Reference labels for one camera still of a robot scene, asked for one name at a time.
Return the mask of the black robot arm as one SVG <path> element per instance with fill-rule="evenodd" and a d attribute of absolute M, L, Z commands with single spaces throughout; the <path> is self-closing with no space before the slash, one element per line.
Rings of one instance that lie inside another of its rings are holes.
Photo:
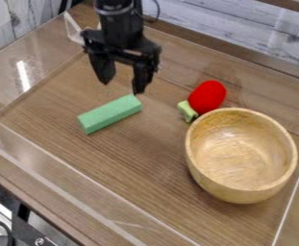
<path fill-rule="evenodd" d="M 116 74 L 116 62 L 132 66 L 132 91 L 145 91 L 157 71 L 160 46 L 144 36 L 141 0 L 94 0 L 100 30 L 81 31 L 82 49 L 101 84 Z"/>

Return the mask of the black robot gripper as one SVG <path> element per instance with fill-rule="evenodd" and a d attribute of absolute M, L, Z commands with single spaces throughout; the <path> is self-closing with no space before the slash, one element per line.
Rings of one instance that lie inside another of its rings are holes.
<path fill-rule="evenodd" d="M 160 46 L 144 36 L 144 19 L 137 11 L 98 15 L 101 29 L 81 31 L 84 50 L 101 84 L 116 74 L 114 62 L 133 66 L 132 91 L 145 91 L 157 70 Z"/>

